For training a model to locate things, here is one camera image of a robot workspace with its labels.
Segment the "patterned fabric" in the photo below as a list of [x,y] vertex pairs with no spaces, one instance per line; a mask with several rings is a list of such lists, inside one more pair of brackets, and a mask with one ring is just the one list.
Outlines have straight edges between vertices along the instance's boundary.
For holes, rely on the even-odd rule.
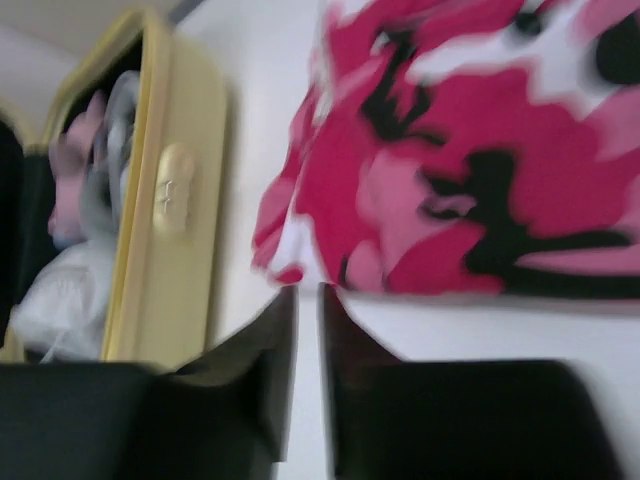
[[254,265],[640,298],[640,0],[330,1]]

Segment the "pink plush toy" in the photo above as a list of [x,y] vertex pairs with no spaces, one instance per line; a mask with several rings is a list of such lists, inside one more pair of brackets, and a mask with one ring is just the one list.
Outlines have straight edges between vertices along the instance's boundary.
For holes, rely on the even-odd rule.
[[78,115],[66,134],[49,146],[49,162],[56,181],[56,204],[49,218],[49,234],[59,249],[85,240],[80,228],[79,198],[104,113],[104,97],[96,92],[87,111]]

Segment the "beige box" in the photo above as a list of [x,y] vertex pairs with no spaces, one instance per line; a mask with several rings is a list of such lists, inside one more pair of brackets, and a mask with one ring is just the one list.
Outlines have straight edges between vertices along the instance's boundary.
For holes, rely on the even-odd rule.
[[[53,259],[51,249],[30,251],[38,242],[24,237],[46,240],[43,212],[50,213],[54,201],[49,143],[84,111],[93,92],[108,93],[126,70],[140,70],[140,100],[102,360],[173,368],[201,353],[206,342],[226,94],[208,56],[149,9],[123,15],[67,78],[40,140],[14,108],[0,105],[0,141],[25,162],[17,174],[24,180],[19,206],[0,212],[14,223],[10,230],[20,232],[11,240],[14,251],[7,255],[5,249],[0,258],[0,293],[6,297],[0,321],[36,267]],[[21,259],[30,271],[20,268]],[[0,359],[16,356],[20,349],[9,332]]]

